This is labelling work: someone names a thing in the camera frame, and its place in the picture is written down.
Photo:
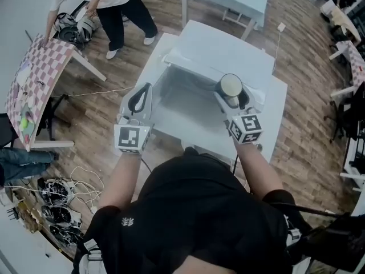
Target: white cable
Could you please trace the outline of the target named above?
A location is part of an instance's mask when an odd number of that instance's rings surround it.
[[[124,90],[128,90],[134,88],[134,86],[131,87],[127,87],[124,89],[114,89],[114,90],[108,90],[108,91],[98,91],[98,92],[93,92],[90,94],[67,94],[68,96],[82,96],[82,95],[93,95],[93,94],[107,94],[108,92],[114,92],[114,91],[124,91]],[[60,98],[62,95],[58,95],[58,96],[52,96],[53,98]]]
[[[72,191],[72,193],[74,193],[74,189],[76,188],[76,186],[78,185],[78,184],[82,184],[83,186],[84,186],[84,188],[88,191],[88,193],[89,193],[89,195],[90,195],[90,200],[88,200],[88,201],[83,201],[82,199],[80,199],[80,198],[78,198],[77,196],[76,196],[76,194],[75,194],[75,197],[81,202],[81,203],[83,203],[83,204],[87,204],[87,203],[89,203],[89,202],[91,202],[91,207],[93,207],[94,206],[94,204],[93,204],[93,202],[92,201],[94,201],[96,198],[98,198],[99,197],[99,195],[101,194],[101,192],[100,191],[97,191],[92,185],[90,185],[90,184],[88,184],[88,183],[86,183],[86,182],[84,182],[84,181],[82,181],[82,180],[79,180],[79,181],[74,181],[73,180],[73,178],[72,178],[72,174],[74,173],[74,171],[77,169],[77,168],[81,168],[83,171],[86,171],[86,172],[92,172],[94,175],[96,175],[97,177],[98,177],[98,179],[99,179],[99,181],[101,182],[101,184],[102,184],[102,186],[103,186],[103,189],[104,189],[104,183],[103,183],[103,181],[101,180],[101,178],[99,177],[99,175],[96,173],[96,172],[93,172],[93,171],[89,171],[89,170],[85,170],[83,167],[81,167],[81,166],[77,166],[77,167],[75,167],[73,170],[72,170],[72,172],[71,172],[71,174],[70,174],[70,179],[71,179],[71,181],[72,182],[74,182],[74,186],[72,187],[72,189],[71,189],[71,191]],[[93,192],[96,192],[96,196],[94,197],[94,198],[92,198],[92,195],[91,195],[91,193],[93,193]]]
[[[4,188],[21,188],[21,189],[24,189],[24,190],[27,190],[27,191],[43,193],[43,191],[40,191],[40,190],[34,190],[34,189],[28,189],[28,188],[23,187],[23,186],[4,186]],[[88,193],[75,193],[75,194],[70,194],[70,195],[64,195],[64,194],[55,193],[55,192],[47,192],[47,193],[48,193],[48,194],[59,195],[59,196],[62,196],[62,197],[72,197],[72,196],[74,196],[74,195],[89,194],[90,192],[88,192]]]
[[[274,61],[274,68],[273,68],[273,73],[272,73],[272,75],[274,75],[274,71],[275,71],[275,68],[276,68],[276,59],[278,58],[278,50],[279,50],[280,37],[281,37],[281,31],[279,31],[279,40],[278,40],[278,44],[277,44],[277,46],[276,46],[276,51],[275,51],[275,61]]]
[[[103,181],[101,180],[101,178],[99,177],[99,175],[98,175],[96,172],[89,171],[89,170],[85,170],[84,168],[82,168],[82,167],[80,167],[80,166],[77,166],[77,167],[75,167],[75,168],[74,168],[74,170],[72,171],[72,173],[71,173],[71,175],[70,175],[70,179],[71,179],[71,181],[74,183],[74,186],[73,186],[73,187],[72,187],[72,189],[71,189],[72,194],[70,194],[70,195],[64,195],[64,194],[60,194],[60,193],[56,193],[56,192],[48,192],[48,194],[59,195],[59,196],[66,197],[66,198],[74,196],[74,197],[76,197],[76,198],[77,198],[77,199],[78,199],[81,203],[83,203],[83,204],[87,204],[87,203],[91,202],[92,207],[93,207],[94,205],[93,205],[92,201],[94,201],[95,199],[97,199],[97,198],[99,197],[99,195],[100,195],[102,192],[100,192],[100,191],[96,190],[96,189],[95,189],[92,185],[90,185],[90,184],[88,184],[88,183],[86,183],[86,182],[84,182],[84,181],[82,181],[82,180],[74,181],[74,180],[72,179],[72,174],[74,173],[74,171],[75,171],[77,168],[81,168],[82,170],[84,170],[84,171],[86,171],[86,172],[92,172],[94,175],[96,175],[96,176],[98,177],[98,179],[100,180],[100,182],[101,182],[101,184],[102,184],[102,186],[103,186],[103,189],[104,189],[104,183],[103,183]],[[82,184],[82,185],[86,188],[87,193],[86,193],[86,192],[79,192],[79,193],[75,193],[75,192],[74,192],[74,188],[76,188],[76,186],[77,186],[78,184]],[[40,193],[42,193],[42,192],[43,192],[43,191],[40,191],[40,190],[29,189],[29,188],[26,188],[26,187],[23,187],[23,186],[5,186],[5,188],[21,188],[21,189],[24,189],[24,190],[27,190],[27,191],[40,192]],[[88,200],[88,201],[84,202],[83,200],[81,200],[80,198],[78,198],[78,197],[77,197],[77,195],[81,195],[81,194],[82,194],[82,195],[84,195],[84,194],[90,195],[90,200]]]

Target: jeans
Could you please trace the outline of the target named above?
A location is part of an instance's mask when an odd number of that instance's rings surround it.
[[[54,156],[47,151],[30,151],[17,148],[0,149],[0,165],[4,170],[5,183],[39,175],[47,169]]]
[[[110,40],[109,51],[115,51],[124,45],[122,13],[144,31],[146,38],[153,38],[157,34],[157,26],[141,0],[129,0],[122,5],[98,8],[96,12]]]

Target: white sneaker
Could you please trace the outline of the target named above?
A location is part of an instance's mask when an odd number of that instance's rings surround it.
[[[151,45],[155,41],[155,38],[156,38],[156,36],[154,36],[153,38],[144,38],[143,43],[146,46],[149,46],[149,45]]]
[[[110,60],[110,59],[113,59],[116,55],[116,52],[118,52],[120,49],[117,49],[115,51],[108,51],[107,53],[107,59]]]

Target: white box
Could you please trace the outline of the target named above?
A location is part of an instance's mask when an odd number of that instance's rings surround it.
[[[151,135],[147,126],[114,125],[114,146],[123,153],[142,154]]]
[[[234,116],[229,123],[229,131],[239,144],[256,142],[263,133],[259,122],[259,114]]]

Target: hand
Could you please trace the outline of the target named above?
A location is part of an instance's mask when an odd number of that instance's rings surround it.
[[[86,15],[89,16],[89,17],[92,17],[97,6],[99,4],[99,1],[98,0],[91,0],[86,6]]]
[[[44,37],[44,38],[41,40],[41,42],[39,43],[39,45],[38,45],[38,50],[39,50],[40,48],[45,48],[45,47],[46,47],[46,45],[48,44],[48,42],[49,42],[49,38]]]

